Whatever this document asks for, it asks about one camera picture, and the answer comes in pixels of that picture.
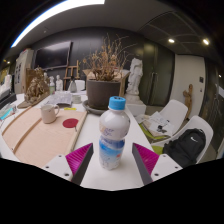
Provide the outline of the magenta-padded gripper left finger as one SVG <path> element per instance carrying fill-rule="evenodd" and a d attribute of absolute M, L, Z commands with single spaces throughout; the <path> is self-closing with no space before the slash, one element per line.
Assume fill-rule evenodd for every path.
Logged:
<path fill-rule="evenodd" d="M 76 185 L 80 185 L 92 155 L 93 144 L 90 143 L 67 155 L 57 155 L 44 165 L 43 169 Z"/>

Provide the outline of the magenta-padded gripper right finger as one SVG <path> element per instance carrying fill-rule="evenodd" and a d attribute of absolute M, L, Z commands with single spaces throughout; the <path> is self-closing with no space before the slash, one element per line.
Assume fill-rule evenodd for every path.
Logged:
<path fill-rule="evenodd" d="M 166 177 L 182 169 L 167 154 L 158 155 L 137 143 L 132 145 L 132 154 L 144 185 Z"/>

